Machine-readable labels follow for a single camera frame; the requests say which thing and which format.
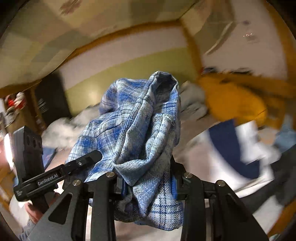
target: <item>yellow cloth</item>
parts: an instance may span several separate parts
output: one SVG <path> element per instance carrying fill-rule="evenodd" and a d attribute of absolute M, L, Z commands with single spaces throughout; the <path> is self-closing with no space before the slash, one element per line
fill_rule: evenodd
<path fill-rule="evenodd" d="M 255 120 L 258 126 L 265 123 L 266 105 L 248 89 L 212 77 L 202 77 L 198 83 L 205 91 L 206 104 L 211 114 L 219 121 L 234 118 L 237 125 L 251 120 Z"/>

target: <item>plaid fabric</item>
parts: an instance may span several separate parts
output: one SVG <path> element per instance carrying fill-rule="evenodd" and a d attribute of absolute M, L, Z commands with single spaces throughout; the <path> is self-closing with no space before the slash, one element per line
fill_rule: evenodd
<path fill-rule="evenodd" d="M 115 81 L 102 97 L 101 116 L 86 126 L 66 161 L 102 153 L 80 178 L 92 181 L 116 169 L 129 185 L 116 205 L 120 221 L 163 230 L 183 223 L 183 205 L 174 200 L 170 182 L 170 157 L 180 136 L 177 89 L 177 80 L 160 71 L 148 80 Z"/>

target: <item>bolt head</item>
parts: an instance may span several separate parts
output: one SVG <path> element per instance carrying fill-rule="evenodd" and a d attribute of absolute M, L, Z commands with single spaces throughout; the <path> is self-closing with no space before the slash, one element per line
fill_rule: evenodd
<path fill-rule="evenodd" d="M 190 173 L 190 172 L 186 172 L 186 173 L 184 173 L 184 177 L 186 177 L 186 178 L 192 178 L 193 177 L 193 174 Z"/>
<path fill-rule="evenodd" d="M 81 181 L 79 179 L 76 179 L 72 182 L 73 186 L 79 186 L 81 184 Z"/>
<path fill-rule="evenodd" d="M 115 173 L 114 172 L 107 172 L 106 173 L 106 176 L 107 177 L 114 177 L 115 176 Z"/>
<path fill-rule="evenodd" d="M 224 187 L 226 183 L 225 183 L 223 180 L 218 180 L 218 181 L 217 181 L 217 184 L 218 184 L 218 186 L 220 186 L 220 187 Z"/>

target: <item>sleeve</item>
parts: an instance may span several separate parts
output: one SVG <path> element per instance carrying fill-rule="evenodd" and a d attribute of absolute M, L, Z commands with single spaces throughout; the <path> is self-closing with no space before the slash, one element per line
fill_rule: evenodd
<path fill-rule="evenodd" d="M 27 225 L 23 228 L 22 233 L 19 235 L 19 239 L 21 241 L 27 241 L 27 238 L 29 234 L 32 232 L 34 227 L 35 227 L 35 224 L 31 221 L 31 219 L 29 219 Z"/>

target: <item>black metal bracket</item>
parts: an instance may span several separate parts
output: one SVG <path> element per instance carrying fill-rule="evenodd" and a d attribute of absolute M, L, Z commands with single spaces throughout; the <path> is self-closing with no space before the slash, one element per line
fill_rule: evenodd
<path fill-rule="evenodd" d="M 91 240 L 116 240 L 114 201 L 121 198 L 121 194 L 116 194 L 116 183 L 114 172 L 91 182 L 74 180 L 42 216 L 28 240 L 85 240 L 90 198 L 93 198 Z"/>
<path fill-rule="evenodd" d="M 181 241 L 206 240 L 205 199 L 209 199 L 212 241 L 268 241 L 253 215 L 222 180 L 201 181 L 171 159 L 176 200 L 185 200 Z M 95 181 L 73 180 L 37 223 L 29 241 L 84 241 L 89 199 L 93 198 L 91 240 L 115 241 L 114 204 L 122 198 L 119 178 L 108 172 Z"/>
<path fill-rule="evenodd" d="M 101 159 L 102 154 L 95 150 L 76 160 L 39 174 L 27 181 L 20 182 L 13 188 L 15 197 L 20 202 L 32 200 L 33 204 L 39 208 L 42 213 L 45 213 L 48 209 L 48 204 L 44 197 L 46 193 L 53 192 L 53 190 L 57 188 L 58 182 L 74 173 L 79 173 L 83 169 L 95 165 Z"/>
<path fill-rule="evenodd" d="M 253 215 L 223 181 L 201 181 L 171 158 L 176 200 L 185 200 L 181 241 L 206 240 L 205 199 L 211 211 L 212 241 L 268 241 Z"/>

